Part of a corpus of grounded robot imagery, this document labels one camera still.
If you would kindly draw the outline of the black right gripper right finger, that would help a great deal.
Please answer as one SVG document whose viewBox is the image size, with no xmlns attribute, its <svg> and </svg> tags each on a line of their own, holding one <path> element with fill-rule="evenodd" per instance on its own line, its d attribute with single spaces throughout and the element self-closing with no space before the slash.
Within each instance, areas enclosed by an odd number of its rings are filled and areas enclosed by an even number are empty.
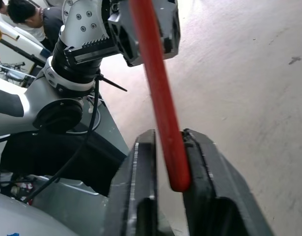
<svg viewBox="0 0 302 236">
<path fill-rule="evenodd" d="M 183 131 L 190 188 L 183 193 L 189 236 L 274 236 L 244 177 L 206 135 Z"/>
</svg>

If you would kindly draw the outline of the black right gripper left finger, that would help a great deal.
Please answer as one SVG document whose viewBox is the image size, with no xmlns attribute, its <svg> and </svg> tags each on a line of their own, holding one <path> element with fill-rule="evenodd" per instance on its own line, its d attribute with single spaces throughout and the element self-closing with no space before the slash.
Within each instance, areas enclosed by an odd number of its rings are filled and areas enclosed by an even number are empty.
<svg viewBox="0 0 302 236">
<path fill-rule="evenodd" d="M 108 236 L 157 236 L 156 134 L 139 135 L 114 176 L 108 201 Z"/>
</svg>

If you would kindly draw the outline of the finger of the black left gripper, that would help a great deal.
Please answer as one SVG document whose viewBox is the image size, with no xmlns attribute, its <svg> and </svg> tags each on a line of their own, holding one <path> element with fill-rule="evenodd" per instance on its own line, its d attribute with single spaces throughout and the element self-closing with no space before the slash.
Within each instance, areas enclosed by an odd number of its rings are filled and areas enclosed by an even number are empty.
<svg viewBox="0 0 302 236">
<path fill-rule="evenodd" d="M 143 64 L 138 39 L 129 12 L 112 13 L 108 19 L 114 43 L 129 67 Z"/>
<path fill-rule="evenodd" d="M 163 46 L 163 59 L 178 54 L 181 38 L 177 0 L 153 0 L 160 39 Z"/>
</svg>

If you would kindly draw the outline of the red rod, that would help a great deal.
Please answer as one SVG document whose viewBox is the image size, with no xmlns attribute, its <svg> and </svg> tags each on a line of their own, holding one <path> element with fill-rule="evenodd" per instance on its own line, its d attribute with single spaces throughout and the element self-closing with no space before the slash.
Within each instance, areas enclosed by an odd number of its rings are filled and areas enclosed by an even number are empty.
<svg viewBox="0 0 302 236">
<path fill-rule="evenodd" d="M 151 92 L 170 187 L 175 192 L 185 192 L 191 184 L 191 175 L 163 61 L 153 3 L 152 0 L 129 0 L 129 6 Z"/>
</svg>

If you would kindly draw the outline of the black zip tie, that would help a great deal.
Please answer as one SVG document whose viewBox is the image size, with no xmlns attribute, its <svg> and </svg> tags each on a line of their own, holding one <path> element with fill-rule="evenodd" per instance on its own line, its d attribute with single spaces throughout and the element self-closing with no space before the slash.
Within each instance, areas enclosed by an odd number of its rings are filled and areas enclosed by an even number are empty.
<svg viewBox="0 0 302 236">
<path fill-rule="evenodd" d="M 98 70 L 98 71 L 96 72 L 96 78 L 97 78 L 99 81 L 103 81 L 103 82 L 105 82 L 105 83 L 107 83 L 107 84 L 109 84 L 109 85 L 111 85 L 111 86 L 113 86 L 113 87 L 115 87 L 115 88 L 117 88 L 117 89 L 120 89 L 120 90 L 125 91 L 125 92 L 128 91 L 127 89 L 123 88 L 122 86 L 120 86 L 120 85 L 114 83 L 113 81 L 107 79 L 106 77 L 104 77 L 104 75 L 100 72 L 100 70 Z"/>
</svg>

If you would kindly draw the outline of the person in dark shirt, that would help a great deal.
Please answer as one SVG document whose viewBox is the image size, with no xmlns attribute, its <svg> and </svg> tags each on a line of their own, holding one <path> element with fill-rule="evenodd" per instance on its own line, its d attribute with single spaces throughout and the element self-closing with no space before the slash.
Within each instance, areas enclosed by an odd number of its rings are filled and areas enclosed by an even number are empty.
<svg viewBox="0 0 302 236">
<path fill-rule="evenodd" d="M 60 8 L 38 8 L 27 0 L 9 0 L 7 12 L 14 23 L 33 29 L 42 28 L 49 42 L 49 51 L 54 50 L 63 25 Z"/>
</svg>

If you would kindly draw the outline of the silver robot body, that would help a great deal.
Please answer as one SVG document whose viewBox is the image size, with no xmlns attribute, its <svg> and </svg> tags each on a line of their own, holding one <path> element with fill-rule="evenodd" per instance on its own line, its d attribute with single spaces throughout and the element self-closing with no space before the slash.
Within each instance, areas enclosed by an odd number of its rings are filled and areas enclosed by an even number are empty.
<svg viewBox="0 0 302 236">
<path fill-rule="evenodd" d="M 61 179 L 23 204 L 0 193 L 0 236 L 102 236 L 108 198 Z"/>
</svg>

